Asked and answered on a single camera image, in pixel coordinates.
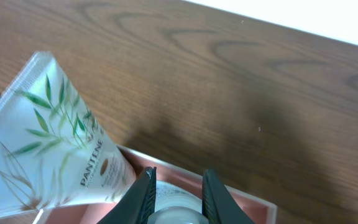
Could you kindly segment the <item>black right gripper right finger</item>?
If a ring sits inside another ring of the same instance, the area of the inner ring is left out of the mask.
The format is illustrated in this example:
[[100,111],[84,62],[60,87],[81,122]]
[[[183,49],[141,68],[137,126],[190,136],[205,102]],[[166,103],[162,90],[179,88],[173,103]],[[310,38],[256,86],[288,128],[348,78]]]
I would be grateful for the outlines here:
[[254,224],[212,169],[203,173],[202,214],[209,224]]

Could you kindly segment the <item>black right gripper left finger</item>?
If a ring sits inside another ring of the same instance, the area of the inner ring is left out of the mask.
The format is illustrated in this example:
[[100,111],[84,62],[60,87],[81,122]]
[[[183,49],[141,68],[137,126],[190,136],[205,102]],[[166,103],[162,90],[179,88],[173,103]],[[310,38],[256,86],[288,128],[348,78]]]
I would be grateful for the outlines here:
[[98,224],[144,224],[155,212],[156,167],[146,167],[119,203]]

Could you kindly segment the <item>blue Dettol foam pump bottle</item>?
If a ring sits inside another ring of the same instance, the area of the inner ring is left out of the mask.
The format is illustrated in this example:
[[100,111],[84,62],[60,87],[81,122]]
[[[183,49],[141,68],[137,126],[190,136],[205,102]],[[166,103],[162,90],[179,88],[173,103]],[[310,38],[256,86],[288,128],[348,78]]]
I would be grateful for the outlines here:
[[155,212],[147,224],[208,224],[202,215],[202,200],[188,191],[158,180]]

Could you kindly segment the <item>white Pantene tube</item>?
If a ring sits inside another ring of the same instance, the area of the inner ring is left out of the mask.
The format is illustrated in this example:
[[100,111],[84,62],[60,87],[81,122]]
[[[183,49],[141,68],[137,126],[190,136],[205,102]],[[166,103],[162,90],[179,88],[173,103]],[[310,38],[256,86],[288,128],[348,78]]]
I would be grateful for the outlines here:
[[33,54],[0,96],[0,218],[118,202],[135,179],[54,56]]

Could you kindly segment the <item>cream box with pink interior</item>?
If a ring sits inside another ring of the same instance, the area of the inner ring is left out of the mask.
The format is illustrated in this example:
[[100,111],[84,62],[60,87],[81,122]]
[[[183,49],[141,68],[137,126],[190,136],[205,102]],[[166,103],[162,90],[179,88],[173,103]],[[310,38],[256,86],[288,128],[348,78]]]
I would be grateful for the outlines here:
[[[124,146],[119,150],[139,171],[147,166],[157,168],[156,211],[170,206],[188,206],[201,212],[202,176]],[[254,223],[275,223],[276,205],[232,187],[227,190]],[[115,206],[114,203],[99,203],[42,210],[34,223],[97,223]]]

